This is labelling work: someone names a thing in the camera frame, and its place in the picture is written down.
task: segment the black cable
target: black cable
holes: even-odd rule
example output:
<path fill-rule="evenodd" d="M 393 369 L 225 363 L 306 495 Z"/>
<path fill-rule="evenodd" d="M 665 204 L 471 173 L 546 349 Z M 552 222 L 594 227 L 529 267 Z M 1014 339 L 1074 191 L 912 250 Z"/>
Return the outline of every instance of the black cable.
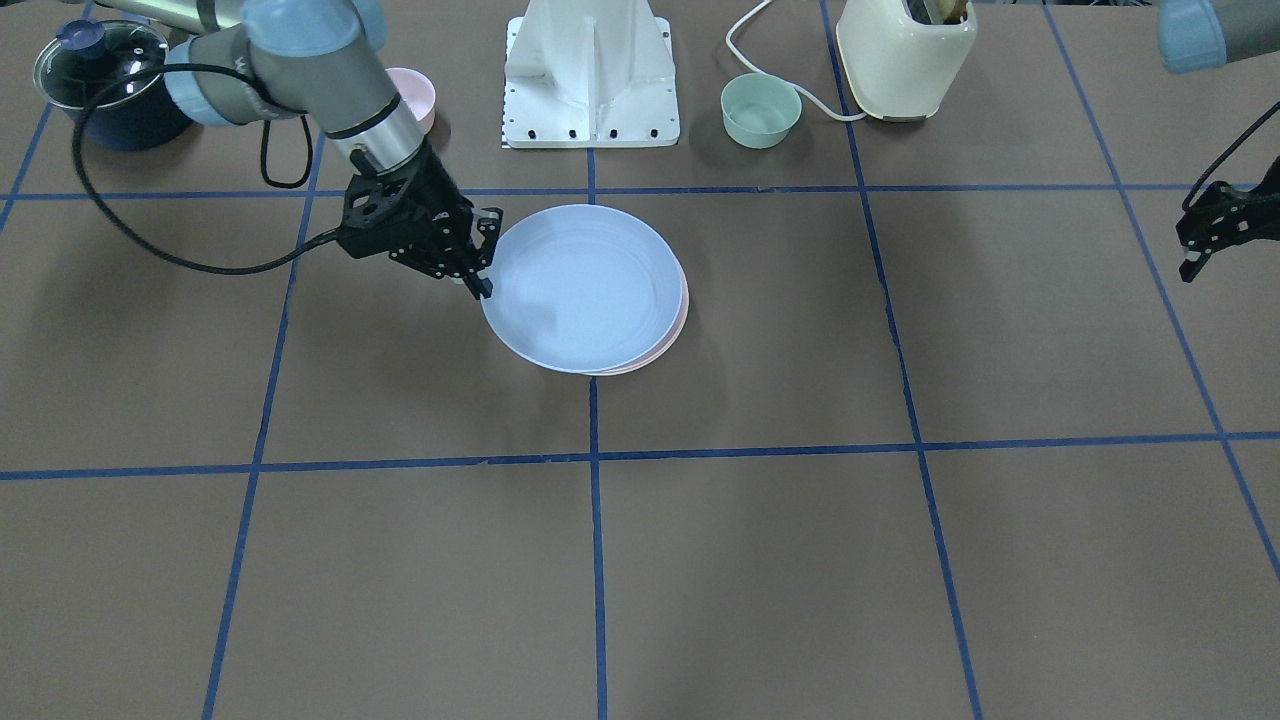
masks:
<path fill-rule="evenodd" d="M 1280 113 L 1280 102 L 1276 102 L 1275 105 L 1271 106 L 1270 110 L 1267 110 L 1266 113 L 1262 113 L 1261 118 L 1258 118 L 1257 120 L 1253 120 L 1253 124 L 1249 126 L 1249 129 L 1247 129 L 1243 133 L 1240 133 L 1240 137 L 1235 138 L 1235 142 L 1233 142 L 1230 147 L 1228 147 L 1225 151 L 1222 151 L 1222 154 L 1217 156 L 1217 160 L 1213 160 L 1213 164 L 1210 165 L 1207 170 L 1204 170 L 1204 173 L 1199 177 L 1198 181 L 1196 181 L 1196 184 L 1192 186 L 1192 191 L 1188 192 L 1187 197 L 1183 200 L 1183 211 L 1184 213 L 1190 211 L 1190 209 L 1192 209 L 1192 201 L 1196 199 L 1196 195 L 1199 192 L 1201 186 L 1204 184 L 1204 181 L 1207 181 L 1208 177 L 1211 174 L 1213 174 L 1217 170 L 1217 168 L 1222 163 L 1225 163 L 1228 158 L 1231 156 L 1231 154 L 1234 154 L 1236 151 L 1236 149 L 1239 149 L 1242 145 L 1244 145 L 1244 141 L 1249 140 L 1249 137 L 1254 132 L 1257 132 L 1257 129 L 1260 127 L 1262 127 L 1267 120 L 1270 120 L 1271 117 L 1275 115 L 1276 113 Z M 1253 205 L 1254 202 L 1267 202 L 1267 201 L 1275 200 L 1277 197 L 1280 197 L 1280 195 L 1267 195 L 1267 196 L 1262 196 L 1262 197 L 1253 197 L 1253 199 L 1245 200 L 1244 204 L 1245 205 Z"/>
<path fill-rule="evenodd" d="M 72 163 L 76 165 L 76 176 L 79 178 L 81 184 L 84 186 L 84 192 L 88 193 L 90 200 L 92 200 L 93 204 L 97 205 L 97 209 L 101 210 L 104 215 L 106 215 L 106 219 L 110 220 L 111 224 L 116 227 L 116 229 L 124 233 L 125 237 L 128 237 L 140 247 L 155 255 L 156 258 L 160 258 L 161 260 L 165 260 L 168 263 L 173 263 L 174 265 L 188 268 L 191 270 L 198 270 L 201 273 L 212 273 L 216 275 L 252 275 L 256 273 L 265 273 L 266 270 L 274 270 L 280 265 L 287 265 L 292 263 L 296 258 L 298 258 L 303 252 L 315 250 L 316 247 L 326 242 L 337 240 L 338 238 L 337 231 L 328 231 L 294 247 L 293 251 L 289 252 L 288 255 L 276 258 L 275 260 L 271 260 L 269 263 L 262 263 L 260 265 L 250 265 L 247 268 L 220 268 L 218 265 L 205 265 L 202 263 L 195 263 L 192 260 L 178 258 L 177 255 L 160 250 L 155 245 L 151 245 L 150 242 L 143 240 L 142 236 L 134 232 L 134 229 L 131 228 L 124 220 L 122 220 L 119 215 L 116 215 L 110 208 L 108 208 L 106 201 L 102 200 L 102 196 L 99 195 L 97 190 L 93 187 L 93 183 L 90 182 L 88 173 L 84 172 L 84 158 L 83 158 L 84 126 L 86 123 L 88 123 L 88 119 L 93 115 L 93 113 L 97 111 L 99 106 L 105 104 L 108 96 L 115 90 L 131 82 L 150 79 L 157 76 L 163 76 L 165 73 L 174 73 L 174 72 L 215 73 L 227 77 L 233 77 L 252 87 L 255 91 L 257 91 L 259 95 L 264 97 L 268 96 L 266 87 L 264 87 L 262 83 L 256 78 L 251 78 L 243 73 L 238 73 L 230 68 L 224 68 L 221 65 L 206 65 L 200 63 L 175 63 L 172 65 L 147 68 L 145 70 L 138 70 L 136 73 L 127 74 L 111 82 L 111 85 L 104 87 L 97 95 L 95 95 L 88 101 L 88 104 L 84 105 L 84 108 L 79 113 L 79 117 L 76 118 L 76 128 L 72 131 Z M 310 135 L 311 133 L 308 129 L 307 136 L 310 137 Z M 307 152 L 308 169 L 310 169 L 310 158 L 311 152 Z"/>
<path fill-rule="evenodd" d="M 262 120 L 262 145 L 257 151 L 257 167 L 259 172 L 262 174 L 262 182 L 271 187 L 293 190 L 296 187 L 305 186 L 307 183 L 307 178 L 311 177 L 311 155 L 315 152 L 315 143 L 311 140 L 311 126 L 307 124 L 307 119 L 305 117 L 300 117 L 298 119 L 302 120 L 302 135 L 307 138 L 307 167 L 302 170 L 302 177 L 294 182 L 274 181 L 266 172 L 266 145 L 271 137 L 271 120 Z"/>

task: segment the small mint green cup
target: small mint green cup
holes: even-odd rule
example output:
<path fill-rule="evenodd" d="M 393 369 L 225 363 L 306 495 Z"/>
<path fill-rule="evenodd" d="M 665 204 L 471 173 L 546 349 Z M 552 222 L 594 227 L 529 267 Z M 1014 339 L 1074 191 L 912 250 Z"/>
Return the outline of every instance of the small mint green cup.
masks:
<path fill-rule="evenodd" d="M 724 132 L 744 147 L 773 147 L 800 119 L 800 94 L 791 83 L 765 73 L 728 81 L 721 92 Z"/>

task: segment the white mounting bracket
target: white mounting bracket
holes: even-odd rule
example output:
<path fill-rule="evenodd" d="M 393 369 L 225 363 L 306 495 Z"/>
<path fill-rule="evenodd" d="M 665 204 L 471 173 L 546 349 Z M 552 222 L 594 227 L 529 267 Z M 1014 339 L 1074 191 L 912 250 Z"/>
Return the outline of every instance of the white mounting bracket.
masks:
<path fill-rule="evenodd" d="M 648 0 L 530 0 L 507 24 L 506 73 L 504 146 L 680 140 L 671 23 Z"/>

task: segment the stacked plates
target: stacked plates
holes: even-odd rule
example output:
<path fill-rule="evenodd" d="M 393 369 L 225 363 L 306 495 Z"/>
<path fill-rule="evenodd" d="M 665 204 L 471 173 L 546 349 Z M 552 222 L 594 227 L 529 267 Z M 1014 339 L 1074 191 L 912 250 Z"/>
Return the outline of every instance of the stacked plates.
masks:
<path fill-rule="evenodd" d="M 653 363 L 689 316 L 689 283 L 667 242 L 599 205 L 562 205 L 516 223 L 494 252 L 494 333 L 562 373 L 617 375 Z"/>

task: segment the light blue joint cover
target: light blue joint cover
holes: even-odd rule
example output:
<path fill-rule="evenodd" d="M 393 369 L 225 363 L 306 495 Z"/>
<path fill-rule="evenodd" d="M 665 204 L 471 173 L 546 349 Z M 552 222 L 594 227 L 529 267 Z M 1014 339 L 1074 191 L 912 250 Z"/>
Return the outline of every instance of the light blue joint cover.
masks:
<path fill-rule="evenodd" d="M 387 15 L 378 0 L 351 0 L 360 14 L 360 22 L 365 26 L 365 40 L 374 50 L 381 50 L 387 45 Z"/>
<path fill-rule="evenodd" d="M 1171 73 L 1226 64 L 1226 38 L 1210 0 L 1166 0 L 1160 5 L 1160 56 Z"/>
<path fill-rule="evenodd" d="M 189 63 L 191 44 L 192 40 L 188 40 L 177 47 L 172 47 L 169 50 L 169 56 L 165 58 L 165 64 L 175 65 L 178 63 Z M 169 91 L 169 97 L 173 99 L 174 105 L 177 105 L 179 110 L 197 123 L 202 126 L 236 124 L 221 117 L 221 114 L 219 114 L 218 110 L 209 104 L 209 99 L 205 97 L 204 91 L 200 90 L 200 83 L 196 82 L 196 73 L 165 73 L 164 86 Z"/>
<path fill-rule="evenodd" d="M 260 50 L 280 58 L 316 58 L 360 37 L 360 17 L 346 0 L 246 0 L 241 20 Z"/>

